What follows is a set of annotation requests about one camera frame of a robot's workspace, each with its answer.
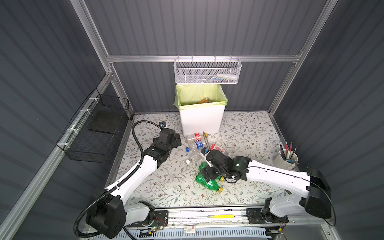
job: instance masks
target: yellow marker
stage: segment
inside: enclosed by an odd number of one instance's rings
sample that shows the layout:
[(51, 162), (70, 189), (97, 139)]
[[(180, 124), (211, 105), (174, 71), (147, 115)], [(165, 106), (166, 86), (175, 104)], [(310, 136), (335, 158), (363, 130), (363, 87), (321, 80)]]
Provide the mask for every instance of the yellow marker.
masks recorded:
[(234, 218), (233, 215), (208, 215), (209, 218)]

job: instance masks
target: floral tablecloth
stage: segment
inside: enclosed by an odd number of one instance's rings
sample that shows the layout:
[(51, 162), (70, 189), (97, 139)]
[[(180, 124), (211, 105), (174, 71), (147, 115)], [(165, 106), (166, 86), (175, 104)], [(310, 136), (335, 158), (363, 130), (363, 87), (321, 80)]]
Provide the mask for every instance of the floral tablecloth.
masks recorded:
[[(149, 120), (155, 123), (166, 121), (167, 126), (180, 133), (182, 146), (172, 149), (168, 160), (134, 191), (128, 204), (145, 200), (155, 207), (242, 205), (263, 203), (266, 198), (285, 196), (285, 190), (262, 182), (239, 180), (235, 184), (219, 183), (223, 192), (205, 189), (195, 181), (198, 173), (196, 164), (186, 165), (185, 138), (182, 134), (179, 114), (135, 115), (135, 122)], [(146, 149), (159, 129), (151, 124), (139, 124), (136, 135)], [(246, 156), (271, 165), (279, 151), (280, 139), (267, 112), (225, 112), (220, 132), (208, 137), (209, 143), (216, 143), (233, 156)], [(119, 168), (121, 177), (140, 159), (140, 151), (132, 134), (129, 136), (125, 153)]]

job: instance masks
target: pen holder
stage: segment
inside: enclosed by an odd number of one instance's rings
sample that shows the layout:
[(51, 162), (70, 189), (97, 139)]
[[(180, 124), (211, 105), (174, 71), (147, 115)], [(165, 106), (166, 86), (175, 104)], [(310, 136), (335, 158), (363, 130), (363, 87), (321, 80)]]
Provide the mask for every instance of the pen holder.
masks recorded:
[[(297, 162), (298, 158), (297, 155), (294, 154), (291, 158), (292, 161)], [(294, 163), (289, 163), (285, 161), (282, 157), (281, 154), (278, 154), (277, 157), (272, 161), (274, 167), (278, 167), (281, 169), (286, 169), (286, 170), (291, 170), (293, 166), (295, 165)]]

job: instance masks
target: green plastic bottle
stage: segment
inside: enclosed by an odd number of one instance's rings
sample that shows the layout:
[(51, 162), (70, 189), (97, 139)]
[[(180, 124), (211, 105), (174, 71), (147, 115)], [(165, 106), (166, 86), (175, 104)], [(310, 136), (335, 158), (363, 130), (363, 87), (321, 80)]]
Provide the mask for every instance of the green plastic bottle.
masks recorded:
[(196, 182), (200, 183), (201, 185), (207, 187), (209, 190), (218, 191), (219, 193), (221, 193), (223, 191), (223, 188), (220, 187), (215, 180), (211, 180), (209, 182), (206, 182), (204, 177), (201, 176), (200, 173), (196, 176), (195, 180), (196, 180)]
[[(199, 172), (201, 171), (201, 169), (206, 168), (207, 166), (208, 166), (208, 163), (205, 162), (205, 161), (203, 161), (203, 162), (200, 164), (200, 166), (199, 166)], [(219, 176), (216, 178), (216, 180), (218, 180), (218, 181), (220, 181), (220, 182), (224, 182), (224, 177), (219, 175)]]

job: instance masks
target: green trash bag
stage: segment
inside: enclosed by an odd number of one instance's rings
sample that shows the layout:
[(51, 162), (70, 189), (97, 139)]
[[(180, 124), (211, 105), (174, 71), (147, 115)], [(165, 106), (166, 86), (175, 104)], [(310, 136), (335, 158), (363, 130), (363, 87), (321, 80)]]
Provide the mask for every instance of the green trash bag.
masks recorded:
[[(209, 98), (211, 103), (200, 103), (202, 99)], [(191, 108), (206, 108), (215, 105), (226, 105), (225, 96), (220, 84), (177, 84), (175, 105), (179, 110)]]

